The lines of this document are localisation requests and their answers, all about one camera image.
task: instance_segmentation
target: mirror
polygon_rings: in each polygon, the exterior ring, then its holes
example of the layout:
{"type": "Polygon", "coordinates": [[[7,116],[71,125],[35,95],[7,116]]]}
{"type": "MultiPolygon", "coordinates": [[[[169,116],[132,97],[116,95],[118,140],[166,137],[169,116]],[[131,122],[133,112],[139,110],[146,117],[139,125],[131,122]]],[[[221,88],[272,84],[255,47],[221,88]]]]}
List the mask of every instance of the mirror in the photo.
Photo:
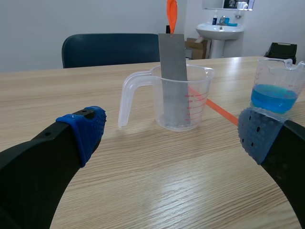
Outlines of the mirror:
{"type": "Polygon", "coordinates": [[[203,9],[252,10],[254,0],[203,0],[203,9]]]}

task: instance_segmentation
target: orange strip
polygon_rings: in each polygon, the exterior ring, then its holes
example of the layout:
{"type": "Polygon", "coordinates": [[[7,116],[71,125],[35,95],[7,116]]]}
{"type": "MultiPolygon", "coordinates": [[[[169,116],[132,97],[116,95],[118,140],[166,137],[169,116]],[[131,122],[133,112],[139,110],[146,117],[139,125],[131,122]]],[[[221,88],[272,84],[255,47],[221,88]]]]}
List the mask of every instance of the orange strip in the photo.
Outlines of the orange strip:
{"type": "Polygon", "coordinates": [[[178,18],[178,6],[176,0],[167,0],[167,17],[170,23],[171,33],[175,32],[178,18]]]}
{"type": "Polygon", "coordinates": [[[231,123],[233,123],[234,125],[238,125],[238,118],[236,118],[234,115],[230,114],[229,112],[227,112],[226,110],[224,110],[222,107],[220,107],[219,105],[217,105],[216,103],[212,102],[211,100],[207,99],[206,100],[206,104],[212,108],[213,110],[215,110],[217,113],[219,113],[221,116],[223,116],[224,118],[226,118],[227,120],[229,120],[231,123]]]}
{"type": "MultiPolygon", "coordinates": [[[[200,101],[205,99],[203,97],[204,94],[199,94],[196,90],[194,90],[193,88],[189,87],[189,92],[191,94],[193,94],[194,96],[196,96],[196,98],[200,101]]],[[[213,110],[215,110],[218,114],[220,114],[222,117],[226,118],[227,120],[229,120],[231,123],[233,123],[234,125],[238,125],[238,118],[236,118],[234,115],[230,114],[229,112],[227,112],[226,110],[224,110],[222,107],[220,107],[219,105],[217,105],[216,103],[212,102],[211,100],[207,99],[206,100],[206,104],[212,108],[213,110]]]]}

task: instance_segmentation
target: white wall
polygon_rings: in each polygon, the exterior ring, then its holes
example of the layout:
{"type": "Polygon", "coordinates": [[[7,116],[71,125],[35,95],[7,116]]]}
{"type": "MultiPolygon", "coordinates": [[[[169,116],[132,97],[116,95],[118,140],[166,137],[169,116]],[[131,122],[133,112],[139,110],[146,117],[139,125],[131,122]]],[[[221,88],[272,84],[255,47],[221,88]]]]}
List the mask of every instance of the white wall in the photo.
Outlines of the white wall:
{"type": "MultiPolygon", "coordinates": [[[[203,10],[202,0],[188,0],[185,37],[197,38],[196,26],[213,20],[214,10],[203,10]]],[[[298,45],[297,62],[305,61],[304,0],[255,0],[253,11],[241,19],[245,32],[227,41],[225,57],[265,55],[272,42],[298,45]]],[[[218,16],[234,18],[234,10],[219,10],[218,16]]]]}
{"type": "MultiPolygon", "coordinates": [[[[183,33],[186,0],[178,5],[183,33]]],[[[164,33],[167,24],[166,0],[3,0],[0,72],[62,68],[61,46],[73,34],[164,33]]]]}

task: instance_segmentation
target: chair backrest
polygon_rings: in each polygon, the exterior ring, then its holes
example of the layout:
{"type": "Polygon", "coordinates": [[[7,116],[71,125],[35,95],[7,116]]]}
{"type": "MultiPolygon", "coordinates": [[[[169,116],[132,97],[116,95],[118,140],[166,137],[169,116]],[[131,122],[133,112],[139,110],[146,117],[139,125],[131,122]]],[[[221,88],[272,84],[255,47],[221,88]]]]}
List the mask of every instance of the chair backrest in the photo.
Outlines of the chair backrest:
{"type": "Polygon", "coordinates": [[[159,61],[157,34],[77,34],[62,46],[64,68],[159,61]]]}

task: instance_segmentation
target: soap bottle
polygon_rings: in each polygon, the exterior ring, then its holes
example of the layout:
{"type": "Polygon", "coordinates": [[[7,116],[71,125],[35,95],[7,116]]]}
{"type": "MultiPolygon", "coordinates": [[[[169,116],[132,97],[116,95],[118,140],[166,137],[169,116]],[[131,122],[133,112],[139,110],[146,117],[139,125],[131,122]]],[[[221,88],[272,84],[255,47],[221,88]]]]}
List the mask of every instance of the soap bottle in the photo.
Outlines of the soap bottle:
{"type": "Polygon", "coordinates": [[[217,13],[218,13],[218,10],[215,10],[215,15],[213,17],[213,25],[217,24],[217,13]]]}

